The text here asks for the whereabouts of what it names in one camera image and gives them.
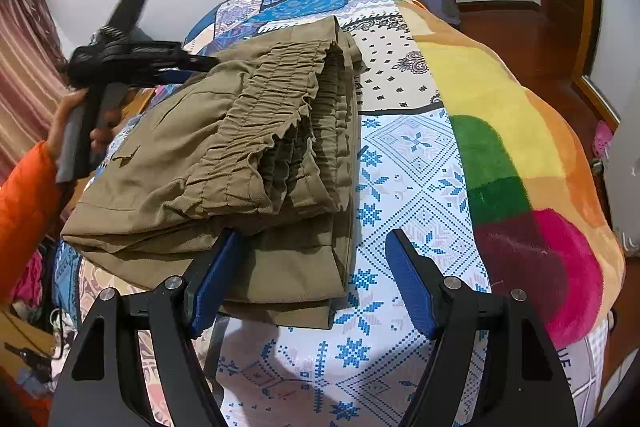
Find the person left hand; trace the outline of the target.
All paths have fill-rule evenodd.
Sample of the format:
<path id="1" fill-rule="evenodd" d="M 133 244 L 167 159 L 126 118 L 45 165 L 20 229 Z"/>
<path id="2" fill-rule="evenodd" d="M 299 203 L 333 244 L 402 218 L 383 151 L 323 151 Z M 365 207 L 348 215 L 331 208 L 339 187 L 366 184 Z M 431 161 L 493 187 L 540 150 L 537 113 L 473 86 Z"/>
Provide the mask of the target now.
<path id="1" fill-rule="evenodd" d="M 84 101 L 87 92 L 87 89 L 70 91 L 63 96 L 60 104 L 58 104 L 46 140 L 46 149 L 52 160 L 58 160 L 60 157 L 66 121 L 68 117 L 70 117 L 72 110 Z M 122 122 L 122 109 L 134 101 L 135 97 L 136 91 L 128 90 L 115 109 L 106 110 L 103 113 L 104 124 L 93 129 L 90 133 L 91 150 L 93 150 L 94 153 L 106 152 L 106 148 L 114 139 L 116 128 Z"/>

